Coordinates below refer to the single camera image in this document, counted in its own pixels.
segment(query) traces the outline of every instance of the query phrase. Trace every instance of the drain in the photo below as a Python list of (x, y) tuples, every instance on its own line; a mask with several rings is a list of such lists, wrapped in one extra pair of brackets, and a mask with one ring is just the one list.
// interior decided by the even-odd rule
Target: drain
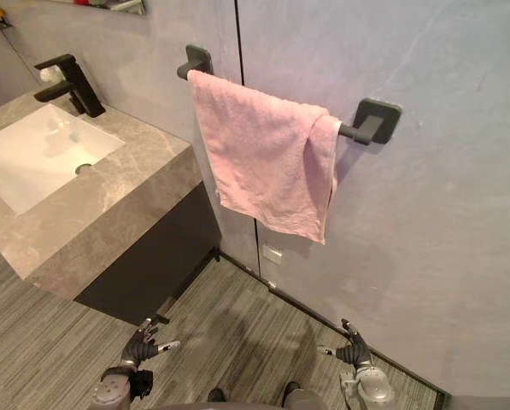
[(78, 165), (78, 166), (76, 167), (76, 170), (74, 170), (74, 172), (76, 173), (76, 175), (80, 175), (80, 173), (81, 173), (82, 171), (84, 171), (85, 169), (87, 169), (87, 168), (89, 168), (89, 167), (91, 167), (91, 164), (87, 164), (87, 163), (86, 163), (86, 164)]

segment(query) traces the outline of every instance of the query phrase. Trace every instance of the mirror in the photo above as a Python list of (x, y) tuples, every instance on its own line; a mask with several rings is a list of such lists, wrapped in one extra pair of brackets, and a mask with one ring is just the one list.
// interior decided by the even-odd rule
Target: mirror
[(144, 14), (143, 0), (46, 0), (53, 3), (68, 3), (77, 6), (95, 7), (111, 11), (121, 11), (134, 15)]

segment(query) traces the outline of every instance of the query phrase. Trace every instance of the electrical outlet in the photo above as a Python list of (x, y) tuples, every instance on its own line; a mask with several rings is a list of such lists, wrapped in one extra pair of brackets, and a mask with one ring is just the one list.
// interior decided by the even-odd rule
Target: electrical outlet
[(282, 253), (279, 249), (272, 248), (268, 245), (262, 245), (262, 256), (276, 265), (281, 265)]

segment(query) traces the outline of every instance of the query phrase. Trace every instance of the striped floor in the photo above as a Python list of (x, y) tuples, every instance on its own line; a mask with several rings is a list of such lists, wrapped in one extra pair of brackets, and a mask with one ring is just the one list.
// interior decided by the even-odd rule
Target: striped floor
[[(132, 408), (204, 401), (216, 385), (234, 401), (278, 404), (286, 382), (296, 380), (330, 410), (345, 409), (338, 374), (349, 368), (315, 352), (343, 339), (229, 262), (212, 261), (166, 316), (171, 323), (156, 339), (183, 347), (146, 363), (154, 388)], [(0, 410), (87, 408), (92, 386), (133, 331), (20, 281), (0, 255)], [(433, 390), (377, 362), (398, 409), (433, 408)]]

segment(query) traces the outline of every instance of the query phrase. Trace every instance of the shoe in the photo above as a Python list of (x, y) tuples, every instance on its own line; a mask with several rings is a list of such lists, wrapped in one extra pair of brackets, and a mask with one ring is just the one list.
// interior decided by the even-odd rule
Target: shoe
[(224, 391), (222, 391), (220, 387), (215, 387), (214, 389), (209, 391), (209, 394), (207, 395), (207, 401), (212, 403), (226, 401)]
[(297, 382), (288, 382), (285, 386), (285, 391), (283, 392), (283, 401), (281, 402), (281, 407), (285, 405), (285, 400), (287, 399), (287, 396), (292, 393), (295, 390), (300, 389), (300, 384)]

